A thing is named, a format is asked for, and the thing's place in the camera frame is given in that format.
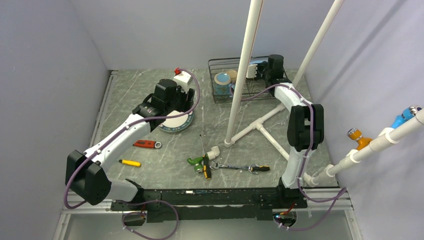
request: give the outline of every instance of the wire basket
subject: wire basket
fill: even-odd
[[[268,56],[251,57],[250,61],[268,59]],[[240,57],[216,58],[207,62],[209,67],[209,76],[212,87],[212,96],[215,103],[232,102],[233,96],[230,93],[231,84],[220,85],[215,82],[215,75],[218,73],[226,73],[228,70],[239,70]],[[252,97],[266,88],[263,79],[246,78],[244,82],[242,98]],[[254,98],[254,100],[271,99],[273,96],[267,92]]]

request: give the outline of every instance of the wall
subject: wall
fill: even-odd
[[[306,70],[325,109],[332,161],[374,138],[412,104],[424,105],[424,2],[345,0]],[[422,239],[424,129],[342,172],[365,240]]]
[[[109,69],[207,68],[240,57],[248,0],[71,0]],[[253,56],[298,68],[333,0],[266,0]]]
[[[0,239],[48,240],[109,73],[69,0],[3,0],[0,74]]]

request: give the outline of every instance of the pvc pipe frame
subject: pvc pipe frame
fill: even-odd
[[[306,53],[306,56],[303,59],[303,62],[300,65],[300,68],[297,71],[296,76],[294,77],[294,80],[292,82],[294,87],[296,87],[296,85],[299,83],[299,80],[302,78],[303,74],[305,73],[306,67],[308,66],[312,57],[317,51],[318,46],[321,43],[321,40],[323,39],[324,35],[327,33],[327,30],[329,29],[331,23],[333,22],[343,1],[344,0],[335,0],[330,10],[328,11],[327,16],[322,22],[322,25],[319,28],[318,33],[316,34],[316,37],[312,42],[312,45],[310,46],[308,52]],[[245,84],[245,80],[246,80],[246,72],[247,72],[250,58],[252,56],[252,49],[255,42],[255,37],[256,37],[256,32],[258,29],[259,18],[261,16],[262,6],[263,6],[263,0],[251,0],[250,2],[249,15],[247,17],[243,47],[241,49],[240,63],[238,65],[238,75],[235,82],[234,97],[232,99],[231,111],[229,114],[228,128],[227,128],[227,132],[226,132],[226,136],[224,140],[224,146],[229,148],[241,137],[243,137],[244,135],[246,135],[247,133],[249,133],[250,131],[256,128],[261,131],[261,133],[272,143],[272,145],[283,155],[284,158],[288,159],[287,156],[289,154],[275,141],[275,139],[263,127],[260,129],[256,127],[256,124],[258,123],[262,124],[264,123],[265,120],[269,119],[276,113],[284,110],[285,106],[283,104],[278,105],[275,109],[271,110],[269,113],[267,113],[263,117],[258,118],[256,121],[252,122],[248,127],[246,127],[245,129],[243,129],[242,131],[240,131],[239,133],[237,133],[235,136],[232,137],[234,125],[236,123],[237,112],[238,112],[240,102],[242,99],[242,91],[243,91],[243,85]]]
[[[420,127],[424,127],[424,110],[417,112],[416,116],[400,125],[396,129],[386,127],[379,134],[379,136],[372,140],[366,147],[361,150],[351,150],[349,154],[343,158],[336,165],[328,165],[324,171],[318,176],[312,177],[311,179],[305,179],[306,183],[311,187],[315,187],[320,182],[333,178],[336,174],[342,170],[349,169],[356,164],[360,163],[361,160],[366,159],[376,152],[381,152],[390,146],[393,146],[399,142],[400,139],[406,137],[408,134],[415,132]]]

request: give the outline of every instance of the silver wrench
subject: silver wrench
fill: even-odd
[[[235,166],[235,165],[227,165],[222,164],[217,161],[210,161],[209,162],[210,169],[217,170],[217,169],[234,169],[234,170],[248,170],[252,174],[258,174],[257,171],[261,172],[267,172],[270,170],[269,166],[259,166],[257,164],[252,164],[250,166]]]

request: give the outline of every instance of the red tool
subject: red tool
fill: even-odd
[[[133,146],[148,149],[160,149],[162,147],[162,143],[159,141],[137,140]]]

